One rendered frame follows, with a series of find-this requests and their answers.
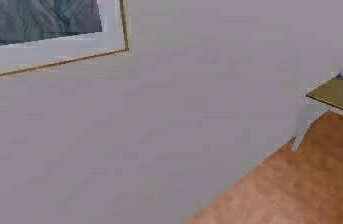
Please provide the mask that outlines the olive top white table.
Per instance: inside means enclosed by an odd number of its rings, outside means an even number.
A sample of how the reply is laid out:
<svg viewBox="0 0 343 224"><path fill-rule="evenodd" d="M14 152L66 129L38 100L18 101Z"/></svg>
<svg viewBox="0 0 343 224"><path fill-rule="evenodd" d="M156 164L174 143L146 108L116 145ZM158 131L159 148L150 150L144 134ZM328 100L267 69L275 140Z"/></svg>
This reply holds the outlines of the olive top white table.
<svg viewBox="0 0 343 224"><path fill-rule="evenodd" d="M332 78L305 95L293 132L292 151L299 148L311 124L330 110L343 116L343 79Z"/></svg>

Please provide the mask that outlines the gold framed grey picture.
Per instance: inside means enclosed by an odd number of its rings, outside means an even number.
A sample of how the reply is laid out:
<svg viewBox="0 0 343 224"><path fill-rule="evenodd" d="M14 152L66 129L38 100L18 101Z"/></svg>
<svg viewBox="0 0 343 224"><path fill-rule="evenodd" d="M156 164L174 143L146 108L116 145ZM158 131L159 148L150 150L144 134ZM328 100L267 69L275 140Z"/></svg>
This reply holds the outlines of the gold framed grey picture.
<svg viewBox="0 0 343 224"><path fill-rule="evenodd" d="M128 49L124 0L0 0L0 77Z"/></svg>

